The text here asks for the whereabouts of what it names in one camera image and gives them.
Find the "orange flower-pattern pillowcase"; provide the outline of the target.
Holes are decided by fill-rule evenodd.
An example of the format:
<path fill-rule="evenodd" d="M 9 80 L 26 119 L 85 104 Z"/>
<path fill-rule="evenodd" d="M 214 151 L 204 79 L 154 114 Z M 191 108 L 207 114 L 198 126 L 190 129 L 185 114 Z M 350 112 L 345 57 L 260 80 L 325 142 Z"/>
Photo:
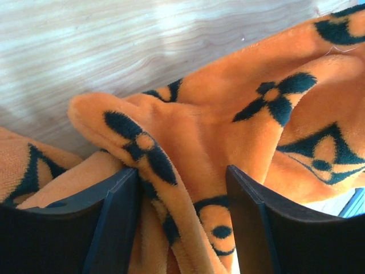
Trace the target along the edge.
<path fill-rule="evenodd" d="M 309 20 L 173 83 L 75 96 L 82 159 L 1 129 L 1 204 L 44 207 L 136 168 L 129 273 L 231 273 L 225 171 L 307 204 L 364 186 L 364 6 Z"/>

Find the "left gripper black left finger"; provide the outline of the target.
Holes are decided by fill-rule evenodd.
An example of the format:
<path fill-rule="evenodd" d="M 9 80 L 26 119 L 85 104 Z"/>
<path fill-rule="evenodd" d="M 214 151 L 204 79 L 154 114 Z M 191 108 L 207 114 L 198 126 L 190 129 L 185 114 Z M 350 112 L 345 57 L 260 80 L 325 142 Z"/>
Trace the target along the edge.
<path fill-rule="evenodd" d="M 127 273 L 140 212 L 137 171 L 45 208 L 1 206 L 2 273 Z"/>

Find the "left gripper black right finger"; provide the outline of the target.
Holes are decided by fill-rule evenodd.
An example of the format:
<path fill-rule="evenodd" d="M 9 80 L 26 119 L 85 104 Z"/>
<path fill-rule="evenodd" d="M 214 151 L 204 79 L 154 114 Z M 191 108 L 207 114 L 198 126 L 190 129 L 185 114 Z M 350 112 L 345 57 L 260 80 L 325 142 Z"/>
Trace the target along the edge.
<path fill-rule="evenodd" d="M 307 208 L 236 166 L 226 188 L 241 273 L 364 273 L 364 215 Z"/>

